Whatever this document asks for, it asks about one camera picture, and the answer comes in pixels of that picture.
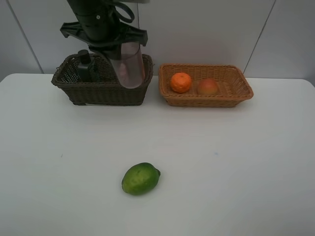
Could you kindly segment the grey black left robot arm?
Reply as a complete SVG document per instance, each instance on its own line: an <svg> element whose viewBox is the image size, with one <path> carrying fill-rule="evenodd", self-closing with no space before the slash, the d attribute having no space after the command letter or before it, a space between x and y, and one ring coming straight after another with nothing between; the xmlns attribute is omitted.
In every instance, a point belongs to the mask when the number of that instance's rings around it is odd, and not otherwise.
<svg viewBox="0 0 315 236"><path fill-rule="evenodd" d="M63 23L60 31L85 42L90 51L106 58L121 59L125 43L146 46L147 31L130 26L135 19L124 0L69 0L76 22Z"/></svg>

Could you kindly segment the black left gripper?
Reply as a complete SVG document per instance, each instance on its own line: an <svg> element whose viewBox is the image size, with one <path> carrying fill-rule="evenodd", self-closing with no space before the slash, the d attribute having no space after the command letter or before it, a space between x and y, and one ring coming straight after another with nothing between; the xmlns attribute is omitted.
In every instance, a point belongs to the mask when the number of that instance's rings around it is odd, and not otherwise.
<svg viewBox="0 0 315 236"><path fill-rule="evenodd" d="M72 36L113 60L122 59L121 44L147 44L146 30L132 27L114 15L79 16L77 22L63 23L60 31L65 38Z"/></svg>

